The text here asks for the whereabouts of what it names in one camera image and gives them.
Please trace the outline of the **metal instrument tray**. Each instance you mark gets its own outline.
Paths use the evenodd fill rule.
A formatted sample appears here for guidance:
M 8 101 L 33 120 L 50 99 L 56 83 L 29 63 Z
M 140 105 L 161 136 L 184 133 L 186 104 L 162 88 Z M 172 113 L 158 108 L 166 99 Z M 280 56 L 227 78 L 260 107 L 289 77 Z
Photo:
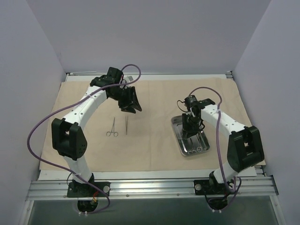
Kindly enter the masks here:
M 202 141 L 203 141 L 203 151 L 197 152 L 196 147 L 198 144 L 197 141 L 197 135 L 194 135 L 190 137 L 190 144 L 187 146 L 184 146 L 180 143 L 180 131 L 182 131 L 182 117 L 181 116 L 175 116 L 171 118 L 172 128 L 180 149 L 181 154 L 184 157 L 191 157 L 194 155 L 206 153 L 210 149 L 210 144 L 208 142 L 208 139 L 204 133 L 204 131 L 199 132 L 202 135 Z

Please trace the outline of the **steel tweezers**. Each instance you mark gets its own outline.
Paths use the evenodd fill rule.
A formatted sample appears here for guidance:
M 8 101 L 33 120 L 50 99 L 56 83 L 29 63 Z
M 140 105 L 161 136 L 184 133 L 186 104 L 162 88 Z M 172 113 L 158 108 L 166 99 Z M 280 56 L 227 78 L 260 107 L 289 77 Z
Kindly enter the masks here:
M 125 117 L 125 134 L 128 135 L 128 116 Z

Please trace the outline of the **steel hemostat forceps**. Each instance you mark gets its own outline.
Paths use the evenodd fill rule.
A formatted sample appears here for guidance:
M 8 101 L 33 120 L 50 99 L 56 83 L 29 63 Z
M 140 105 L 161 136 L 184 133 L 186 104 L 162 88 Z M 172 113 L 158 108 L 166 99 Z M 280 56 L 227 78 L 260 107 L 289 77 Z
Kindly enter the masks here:
M 110 131 L 107 131 L 106 132 L 106 136 L 109 137 L 109 136 L 114 136 L 114 137 L 117 137 L 119 134 L 117 131 L 115 131 L 115 118 L 113 118 L 113 122 L 112 122 L 112 128 Z

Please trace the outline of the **beige cloth surgical wrap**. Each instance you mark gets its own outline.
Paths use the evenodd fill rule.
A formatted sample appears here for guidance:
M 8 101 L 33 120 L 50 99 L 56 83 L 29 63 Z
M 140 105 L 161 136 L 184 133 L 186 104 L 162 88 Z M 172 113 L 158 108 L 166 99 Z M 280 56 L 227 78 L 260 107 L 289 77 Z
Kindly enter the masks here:
M 204 132 L 210 149 L 206 153 L 184 157 L 173 132 L 171 118 L 181 115 L 183 100 L 189 93 L 199 100 L 210 98 L 221 103 L 221 110 L 237 122 L 250 126 L 236 83 L 231 79 L 137 81 L 135 89 L 141 112 L 122 112 L 118 103 L 108 99 L 94 112 L 84 128 L 88 142 L 84 154 L 94 172 L 214 170 L 219 166 L 216 131 L 210 124 Z M 125 117 L 128 116 L 128 134 Z M 118 136 L 106 136 L 115 118 Z M 228 139 L 219 135 L 222 162 L 226 161 Z

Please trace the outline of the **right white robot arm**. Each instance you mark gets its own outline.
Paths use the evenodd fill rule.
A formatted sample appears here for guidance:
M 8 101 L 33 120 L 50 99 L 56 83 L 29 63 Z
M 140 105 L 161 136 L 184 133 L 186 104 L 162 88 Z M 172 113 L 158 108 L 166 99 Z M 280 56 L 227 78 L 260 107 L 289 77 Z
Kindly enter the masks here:
M 182 134 L 187 139 L 204 129 L 203 122 L 216 129 L 216 145 L 219 168 L 210 173 L 208 188 L 220 193 L 228 187 L 228 181 L 240 172 L 257 165 L 265 159 L 260 131 L 257 127 L 247 127 L 220 110 L 220 105 L 211 99 L 197 100 L 195 95 L 184 99 L 187 112 L 182 114 Z M 228 137 L 227 161 L 222 163 L 219 133 Z

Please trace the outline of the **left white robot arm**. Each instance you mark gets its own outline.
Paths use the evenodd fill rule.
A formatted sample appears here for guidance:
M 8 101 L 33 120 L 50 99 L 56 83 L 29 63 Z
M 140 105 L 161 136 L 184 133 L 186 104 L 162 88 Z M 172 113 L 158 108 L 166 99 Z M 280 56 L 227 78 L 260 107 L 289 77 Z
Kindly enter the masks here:
M 52 147 L 67 162 L 73 175 L 72 181 L 78 185 L 77 190 L 83 196 L 90 196 L 95 190 L 93 174 L 84 157 L 88 147 L 84 127 L 98 107 L 109 98 L 117 101 L 123 112 L 142 111 L 133 82 L 122 69 L 110 67 L 106 75 L 95 77 L 90 82 L 84 96 L 68 114 L 52 121 Z

